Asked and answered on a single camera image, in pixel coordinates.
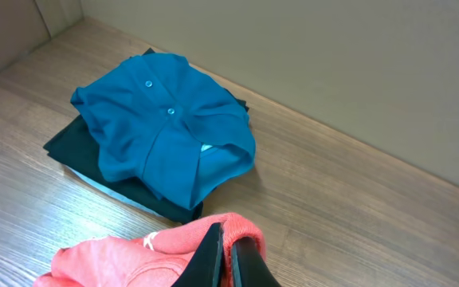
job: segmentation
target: pink garment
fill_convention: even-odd
[[[251,221],[235,213],[201,218],[145,238],[129,241],[107,237],[59,250],[51,263],[51,272],[40,276],[33,286],[171,286],[216,222],[222,224],[224,232],[222,286],[232,286],[231,247],[238,239],[253,238],[265,260],[263,233]]]

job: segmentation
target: teal shirt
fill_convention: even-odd
[[[100,145],[107,181],[137,177],[158,197],[192,209],[253,167],[246,110],[185,57],[131,57],[78,88],[71,102]],[[203,144],[213,147],[202,152]]]

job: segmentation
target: pink fabric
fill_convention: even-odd
[[[51,263],[51,272],[40,276],[33,286],[171,286],[216,222],[222,224],[224,232],[222,286],[231,286],[231,247],[238,239],[253,238],[265,260],[263,233],[251,221],[235,213],[212,215],[185,226],[161,230],[150,238],[154,250],[143,246],[149,235],[130,241],[107,237],[59,250]]]

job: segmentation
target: wooden surface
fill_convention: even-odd
[[[0,285],[30,285],[55,252],[173,226],[94,191],[41,146],[69,98],[143,41],[86,21],[0,73]],[[459,286],[459,188],[212,75],[249,102],[256,168],[204,215],[236,211],[265,233],[284,286]]]

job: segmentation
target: stack of clothes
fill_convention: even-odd
[[[253,167],[245,101],[185,57],[131,57],[71,103],[80,115],[45,146],[86,183],[141,210],[187,223],[218,185]]]

